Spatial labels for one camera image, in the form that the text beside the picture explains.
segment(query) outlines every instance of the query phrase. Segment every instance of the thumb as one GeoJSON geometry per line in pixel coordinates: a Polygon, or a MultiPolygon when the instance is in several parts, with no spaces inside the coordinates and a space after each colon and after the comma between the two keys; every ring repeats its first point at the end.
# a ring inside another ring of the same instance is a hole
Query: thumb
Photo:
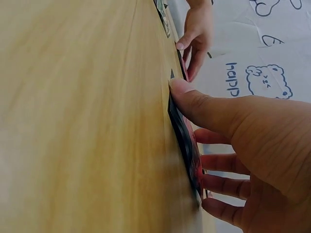
{"type": "Polygon", "coordinates": [[[171,79],[171,94],[181,113],[199,127],[231,139],[242,123],[243,111],[237,99],[213,98],[195,90],[183,79],[171,79]]]}
{"type": "Polygon", "coordinates": [[[186,31],[184,36],[176,44],[178,50],[184,50],[190,46],[190,43],[197,37],[194,30],[186,31]]]}

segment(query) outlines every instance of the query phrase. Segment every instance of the knuckle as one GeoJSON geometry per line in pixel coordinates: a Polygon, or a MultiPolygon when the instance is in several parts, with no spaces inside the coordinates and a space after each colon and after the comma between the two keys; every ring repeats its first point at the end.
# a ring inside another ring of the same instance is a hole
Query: knuckle
{"type": "Polygon", "coordinates": [[[193,108],[196,108],[198,110],[203,109],[209,102],[210,97],[207,95],[196,95],[192,102],[191,105],[193,108]]]}

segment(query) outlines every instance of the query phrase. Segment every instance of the black card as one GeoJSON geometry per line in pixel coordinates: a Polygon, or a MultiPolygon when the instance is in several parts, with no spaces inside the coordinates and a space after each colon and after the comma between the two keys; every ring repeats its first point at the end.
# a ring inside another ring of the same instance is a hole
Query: black card
{"type": "MultiPolygon", "coordinates": [[[[171,78],[174,78],[173,70],[171,71],[171,78]]],[[[178,110],[171,94],[168,112],[183,156],[193,194],[199,202],[200,198],[203,198],[203,189],[201,186],[202,165],[199,149],[194,139],[190,121],[178,110]]]]}

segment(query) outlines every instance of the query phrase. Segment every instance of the wooden board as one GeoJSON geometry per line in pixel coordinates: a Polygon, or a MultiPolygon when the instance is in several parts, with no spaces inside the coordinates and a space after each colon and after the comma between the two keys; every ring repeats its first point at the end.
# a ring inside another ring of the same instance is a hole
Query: wooden board
{"type": "Polygon", "coordinates": [[[153,0],[0,2],[0,232],[196,233],[153,0]]]}

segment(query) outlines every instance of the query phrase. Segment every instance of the fingernail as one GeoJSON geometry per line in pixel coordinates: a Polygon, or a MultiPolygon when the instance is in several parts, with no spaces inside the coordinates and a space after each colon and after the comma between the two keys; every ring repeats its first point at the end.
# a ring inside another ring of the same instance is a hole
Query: fingernail
{"type": "Polygon", "coordinates": [[[174,94],[184,94],[194,90],[194,88],[186,80],[180,78],[171,79],[169,81],[169,85],[174,94]]]}
{"type": "Polygon", "coordinates": [[[176,48],[177,48],[178,50],[183,50],[183,49],[184,49],[184,45],[183,45],[182,43],[177,43],[177,44],[176,44],[176,48]]]}

